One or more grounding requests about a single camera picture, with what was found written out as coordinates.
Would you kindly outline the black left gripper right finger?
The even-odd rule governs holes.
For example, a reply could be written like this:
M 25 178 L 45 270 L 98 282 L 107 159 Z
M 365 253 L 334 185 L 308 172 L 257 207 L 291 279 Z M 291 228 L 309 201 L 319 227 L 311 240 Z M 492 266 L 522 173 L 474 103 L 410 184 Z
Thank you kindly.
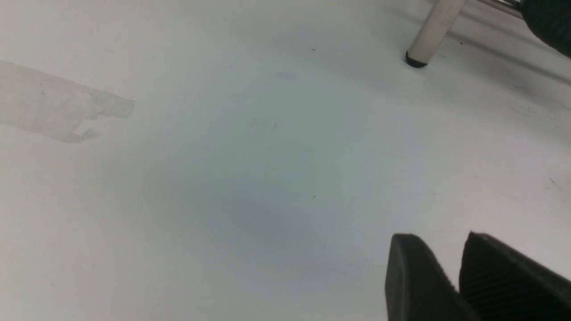
M 470 232 L 459 293 L 483 321 L 568 321 L 571 283 L 508 244 Z

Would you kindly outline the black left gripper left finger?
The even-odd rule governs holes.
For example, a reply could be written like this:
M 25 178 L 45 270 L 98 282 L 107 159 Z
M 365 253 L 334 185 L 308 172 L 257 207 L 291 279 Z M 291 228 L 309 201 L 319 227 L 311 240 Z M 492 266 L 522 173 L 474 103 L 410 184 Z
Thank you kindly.
M 414 234 L 394 234 L 384 291 L 389 321 L 479 321 L 433 251 Z

